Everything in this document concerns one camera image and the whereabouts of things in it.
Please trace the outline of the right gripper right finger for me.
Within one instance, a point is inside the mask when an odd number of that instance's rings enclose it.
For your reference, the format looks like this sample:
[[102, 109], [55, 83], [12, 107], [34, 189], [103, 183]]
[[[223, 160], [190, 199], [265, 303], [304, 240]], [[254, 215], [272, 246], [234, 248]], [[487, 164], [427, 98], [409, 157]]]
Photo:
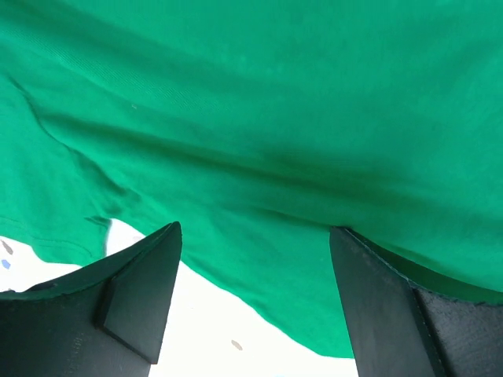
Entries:
[[500, 376], [502, 294], [424, 268], [352, 229], [330, 230], [360, 376]]

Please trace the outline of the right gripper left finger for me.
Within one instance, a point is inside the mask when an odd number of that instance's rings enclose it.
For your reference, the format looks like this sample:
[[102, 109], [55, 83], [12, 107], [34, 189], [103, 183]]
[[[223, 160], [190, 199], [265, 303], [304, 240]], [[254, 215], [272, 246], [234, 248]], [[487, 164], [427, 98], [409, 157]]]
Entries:
[[160, 358], [181, 252], [173, 222], [73, 273], [3, 292], [2, 375], [147, 376]]

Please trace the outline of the green t-shirt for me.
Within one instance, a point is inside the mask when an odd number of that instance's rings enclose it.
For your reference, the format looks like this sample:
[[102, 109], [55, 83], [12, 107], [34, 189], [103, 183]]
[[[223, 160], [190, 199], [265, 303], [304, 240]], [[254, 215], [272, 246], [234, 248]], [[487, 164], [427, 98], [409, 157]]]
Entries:
[[324, 356], [346, 226], [502, 299], [499, 1], [4, 1], [1, 233], [102, 258], [112, 220]]

